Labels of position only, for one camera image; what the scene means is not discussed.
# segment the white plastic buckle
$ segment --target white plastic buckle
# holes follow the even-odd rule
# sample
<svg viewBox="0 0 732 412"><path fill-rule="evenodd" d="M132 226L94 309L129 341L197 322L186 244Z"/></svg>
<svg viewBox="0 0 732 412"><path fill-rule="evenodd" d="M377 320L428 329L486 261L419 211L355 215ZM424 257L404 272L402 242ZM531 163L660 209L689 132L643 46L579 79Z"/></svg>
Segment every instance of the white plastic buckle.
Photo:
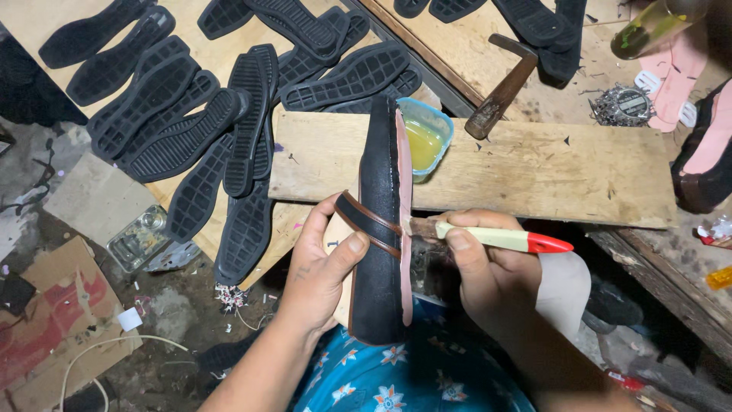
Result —
<svg viewBox="0 0 732 412"><path fill-rule="evenodd" d="M661 79L648 70L641 70L635 77L635 85L651 94L661 87Z"/></svg>
<svg viewBox="0 0 732 412"><path fill-rule="evenodd" d="M679 110L679 121L683 123L684 126L693 128L696 126L696 117L696 106L689 101L685 101L684 104L681 105L681 110Z"/></svg>

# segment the nail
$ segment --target nail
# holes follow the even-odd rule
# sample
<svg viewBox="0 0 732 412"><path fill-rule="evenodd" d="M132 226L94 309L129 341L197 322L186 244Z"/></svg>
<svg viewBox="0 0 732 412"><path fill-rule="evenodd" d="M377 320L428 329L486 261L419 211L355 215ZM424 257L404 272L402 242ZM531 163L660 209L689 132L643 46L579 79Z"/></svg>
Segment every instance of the nail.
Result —
<svg viewBox="0 0 732 412"><path fill-rule="evenodd" d="M361 232L356 232L351 236L348 236L348 247L351 248L354 253L359 253L366 245L366 242L363 239L365 237L366 235Z"/></svg>
<svg viewBox="0 0 732 412"><path fill-rule="evenodd" d="M445 240L447 240L447 244L450 248L455 251L464 250L470 247L470 243L465 235L454 229L447 233Z"/></svg>

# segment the pink foam piece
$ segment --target pink foam piece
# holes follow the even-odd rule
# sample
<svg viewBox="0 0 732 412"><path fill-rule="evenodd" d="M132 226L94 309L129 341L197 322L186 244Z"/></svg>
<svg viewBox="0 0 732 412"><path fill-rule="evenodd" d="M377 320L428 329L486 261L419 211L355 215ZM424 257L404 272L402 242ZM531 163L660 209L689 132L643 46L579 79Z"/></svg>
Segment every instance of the pink foam piece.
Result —
<svg viewBox="0 0 732 412"><path fill-rule="evenodd" d="M663 81L668 77L668 71L671 69L671 59L671 42L663 42L655 49L638 57L640 68L658 77L661 80L661 86L663 86ZM650 93L648 98L651 101L655 100L660 90L661 87Z"/></svg>
<svg viewBox="0 0 732 412"><path fill-rule="evenodd" d="M658 118L668 124L660 128L670 132L679 121L681 106L694 90L696 79L707 60L706 27L702 24L679 33L671 43L671 69L654 101Z"/></svg>
<svg viewBox="0 0 732 412"><path fill-rule="evenodd" d="M708 172L720 161L732 136L732 81L715 98L712 123L694 154L686 162L683 173Z"/></svg>
<svg viewBox="0 0 732 412"><path fill-rule="evenodd" d="M409 137L402 118L402 111L397 109L397 151L399 152L399 224L411 218L412 170ZM411 236L402 231L402 261L400 264L402 289L402 321L411 325L412 301L411 282L409 281L409 264L411 263Z"/></svg>

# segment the green liquid bottle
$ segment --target green liquid bottle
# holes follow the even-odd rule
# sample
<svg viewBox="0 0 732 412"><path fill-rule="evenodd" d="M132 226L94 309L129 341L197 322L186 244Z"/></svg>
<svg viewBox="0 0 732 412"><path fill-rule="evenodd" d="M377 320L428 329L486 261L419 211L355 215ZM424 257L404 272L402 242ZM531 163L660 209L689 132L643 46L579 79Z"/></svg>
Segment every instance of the green liquid bottle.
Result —
<svg viewBox="0 0 732 412"><path fill-rule="evenodd" d="M656 0L610 43L618 58L631 60L699 21L709 8L705 0Z"/></svg>

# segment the tattoo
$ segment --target tattoo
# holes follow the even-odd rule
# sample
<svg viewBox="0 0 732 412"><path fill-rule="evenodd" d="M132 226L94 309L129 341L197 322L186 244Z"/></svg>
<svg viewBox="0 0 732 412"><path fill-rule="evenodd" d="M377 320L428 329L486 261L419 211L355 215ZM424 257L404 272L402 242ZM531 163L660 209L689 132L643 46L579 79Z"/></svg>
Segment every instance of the tattoo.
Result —
<svg viewBox="0 0 732 412"><path fill-rule="evenodd" d="M297 280L297 279L305 280L304 273L310 273L310 268L306 268L305 266L300 266L297 269L297 272L295 272L295 280Z"/></svg>

